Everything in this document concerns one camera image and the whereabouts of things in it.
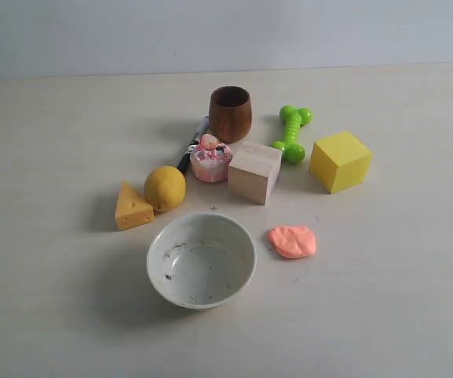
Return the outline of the orange putty blob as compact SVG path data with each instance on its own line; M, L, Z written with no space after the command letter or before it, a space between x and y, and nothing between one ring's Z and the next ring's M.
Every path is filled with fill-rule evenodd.
M268 238L283 258L307 258L317 251L315 234L306 226L276 226Z

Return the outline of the light wooden cube block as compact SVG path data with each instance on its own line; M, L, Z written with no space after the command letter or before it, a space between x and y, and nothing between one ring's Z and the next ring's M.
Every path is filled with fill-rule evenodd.
M277 182L281 162L281 150L243 142L228 166L228 191L265 205Z

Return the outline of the pink toy cake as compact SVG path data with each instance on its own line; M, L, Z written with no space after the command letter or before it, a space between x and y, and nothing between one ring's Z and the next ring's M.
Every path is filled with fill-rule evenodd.
M232 157L232 150L227 144L206 133L191 153L191 169L194 176L202 182L222 182L228 178L228 166Z

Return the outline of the black white marker pen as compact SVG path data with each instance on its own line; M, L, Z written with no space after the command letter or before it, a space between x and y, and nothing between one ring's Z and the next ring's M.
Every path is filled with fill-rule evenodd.
M184 151L180 162L176 166L176 168L183 174L186 174L188 167L190 165L191 153L195 150L195 148L200 144L202 136L206 134L209 130L210 122L209 117L205 116L201 119L198 129L196 130L195 134L191 138L190 143L188 144L187 149Z

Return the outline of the yellow lemon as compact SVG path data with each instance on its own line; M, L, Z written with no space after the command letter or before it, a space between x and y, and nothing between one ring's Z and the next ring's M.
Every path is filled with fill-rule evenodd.
M172 166L155 169L144 184L144 198L159 213L178 207L186 194L186 180L181 171Z

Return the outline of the white ceramic bowl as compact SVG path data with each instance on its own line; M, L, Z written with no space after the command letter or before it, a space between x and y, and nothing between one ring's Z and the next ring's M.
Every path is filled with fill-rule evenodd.
M147 276L166 301L185 309L224 305L252 280L257 251L246 228L219 213L169 222L147 250Z

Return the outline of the brown wooden cup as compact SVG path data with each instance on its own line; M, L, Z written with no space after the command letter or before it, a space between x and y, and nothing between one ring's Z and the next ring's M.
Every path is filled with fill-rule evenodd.
M223 143L245 138L252 125L250 93L242 87L225 86L210 96L210 130Z

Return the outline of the yellow toy cheese wedge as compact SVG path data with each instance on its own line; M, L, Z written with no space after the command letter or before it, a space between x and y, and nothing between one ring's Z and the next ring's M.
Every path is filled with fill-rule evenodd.
M155 219L152 205L128 182L121 184L114 217L120 231L148 224Z

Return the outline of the green plastic bone toy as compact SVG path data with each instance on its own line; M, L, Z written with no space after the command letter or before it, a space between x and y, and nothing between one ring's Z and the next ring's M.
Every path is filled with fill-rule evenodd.
M298 164L306 155L305 148L299 143L299 131L314 119L314 112L309 108L287 105L280 109L279 118L284 123L284 135L282 140L277 140L270 146L281 150L284 160Z

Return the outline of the yellow cube block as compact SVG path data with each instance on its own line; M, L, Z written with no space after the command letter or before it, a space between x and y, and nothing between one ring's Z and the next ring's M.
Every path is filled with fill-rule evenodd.
M351 132L344 131L314 142L310 172L330 194L362 183L373 152Z

